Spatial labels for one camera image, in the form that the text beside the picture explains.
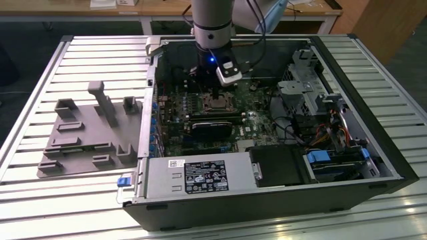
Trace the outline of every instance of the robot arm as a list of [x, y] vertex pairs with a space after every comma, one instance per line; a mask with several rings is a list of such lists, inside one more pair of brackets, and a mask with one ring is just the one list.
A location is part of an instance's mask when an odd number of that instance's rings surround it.
[[257, 33], [270, 33], [281, 21], [287, 1], [191, 0], [199, 65], [209, 69], [213, 64], [210, 59], [215, 59], [215, 73], [223, 87], [243, 77], [241, 65], [231, 51], [233, 24]]

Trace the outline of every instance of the blue latch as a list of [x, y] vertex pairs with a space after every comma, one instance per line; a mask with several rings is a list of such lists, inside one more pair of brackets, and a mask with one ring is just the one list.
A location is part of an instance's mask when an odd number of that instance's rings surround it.
[[130, 176], [129, 177], [121, 177], [118, 179], [118, 187], [123, 188], [123, 187], [130, 187], [130, 186], [133, 186], [131, 177]]
[[325, 151], [325, 150], [311, 151], [311, 152], [307, 154], [307, 158], [309, 158], [309, 162], [310, 162], [311, 164], [313, 164], [313, 163], [317, 163], [317, 162], [327, 162], [327, 161], [331, 161], [329, 152]]
[[370, 158], [370, 152], [366, 148], [362, 148], [362, 154], [363, 154], [365, 159]]

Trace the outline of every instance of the metal table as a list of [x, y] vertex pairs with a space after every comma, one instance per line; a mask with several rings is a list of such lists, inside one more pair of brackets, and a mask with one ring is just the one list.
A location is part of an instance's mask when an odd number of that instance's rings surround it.
[[112, 101], [145, 100], [146, 36], [64, 37], [0, 150], [0, 239], [398, 239], [427, 234], [427, 115], [358, 39], [322, 35], [421, 180], [349, 211], [147, 232], [116, 202], [116, 181], [134, 169], [39, 179], [59, 98], [94, 104], [88, 81]]

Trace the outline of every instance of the white label sticker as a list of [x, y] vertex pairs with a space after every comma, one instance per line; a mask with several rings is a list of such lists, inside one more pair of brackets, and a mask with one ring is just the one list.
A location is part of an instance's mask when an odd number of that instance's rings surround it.
[[185, 163], [186, 163], [185, 159], [170, 160], [169, 167], [170, 168], [182, 168], [182, 167], [185, 167]]
[[139, 12], [138, 11], [121, 11], [119, 14], [137, 15], [137, 14], [139, 14]]

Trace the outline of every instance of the silver metal bracket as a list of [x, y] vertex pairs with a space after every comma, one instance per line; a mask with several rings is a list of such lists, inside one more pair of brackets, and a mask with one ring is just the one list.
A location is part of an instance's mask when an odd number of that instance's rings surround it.
[[314, 91], [311, 84], [309, 82], [303, 83], [302, 81], [281, 81], [278, 82], [278, 86], [282, 93], [289, 95]]
[[257, 180], [262, 180], [263, 179], [263, 174], [262, 174], [261, 164], [258, 162], [253, 163], [253, 171], [254, 171], [255, 179]]
[[158, 53], [162, 52], [162, 37], [161, 36], [150, 36], [147, 37], [147, 42], [146, 42], [146, 52], [147, 56], [153, 57]]

